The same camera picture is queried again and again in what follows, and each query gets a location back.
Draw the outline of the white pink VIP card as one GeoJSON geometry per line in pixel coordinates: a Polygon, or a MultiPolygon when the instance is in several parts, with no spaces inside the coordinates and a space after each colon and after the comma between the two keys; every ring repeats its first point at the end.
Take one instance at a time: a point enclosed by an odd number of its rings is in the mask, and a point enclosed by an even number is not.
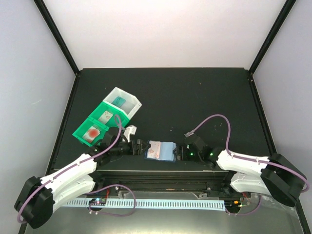
{"type": "Polygon", "coordinates": [[[147,151],[146,157],[148,159],[160,159],[160,149],[161,149],[161,142],[159,141],[149,141],[150,148],[147,151]]]}

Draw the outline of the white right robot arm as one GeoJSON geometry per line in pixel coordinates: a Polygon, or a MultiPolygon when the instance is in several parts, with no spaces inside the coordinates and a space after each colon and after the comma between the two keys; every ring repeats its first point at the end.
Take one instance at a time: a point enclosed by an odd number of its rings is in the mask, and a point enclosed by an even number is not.
{"type": "Polygon", "coordinates": [[[207,145],[198,135],[185,138],[173,150],[177,160],[198,161],[211,170],[230,174],[221,185],[224,195],[250,192],[271,196],[279,203],[294,207],[309,189],[307,178],[283,155],[250,156],[207,145]]]}

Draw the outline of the navy blue card holder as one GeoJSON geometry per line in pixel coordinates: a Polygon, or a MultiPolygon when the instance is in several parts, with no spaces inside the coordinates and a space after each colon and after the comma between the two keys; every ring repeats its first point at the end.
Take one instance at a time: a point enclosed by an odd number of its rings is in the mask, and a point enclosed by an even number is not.
{"type": "Polygon", "coordinates": [[[161,142],[160,159],[157,161],[175,162],[176,159],[173,157],[173,149],[175,148],[175,146],[176,144],[174,142],[161,142]]]}

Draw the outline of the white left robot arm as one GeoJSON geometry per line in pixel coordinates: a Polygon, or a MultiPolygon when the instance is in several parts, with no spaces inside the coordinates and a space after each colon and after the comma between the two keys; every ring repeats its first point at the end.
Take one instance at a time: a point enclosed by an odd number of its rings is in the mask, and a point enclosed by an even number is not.
{"type": "Polygon", "coordinates": [[[36,229],[66,202],[83,194],[98,195],[105,183],[96,172],[111,156],[137,156],[145,153],[150,143],[131,140],[131,131],[111,127],[103,138],[70,164],[44,177],[28,178],[15,202],[17,221],[36,229]]]}

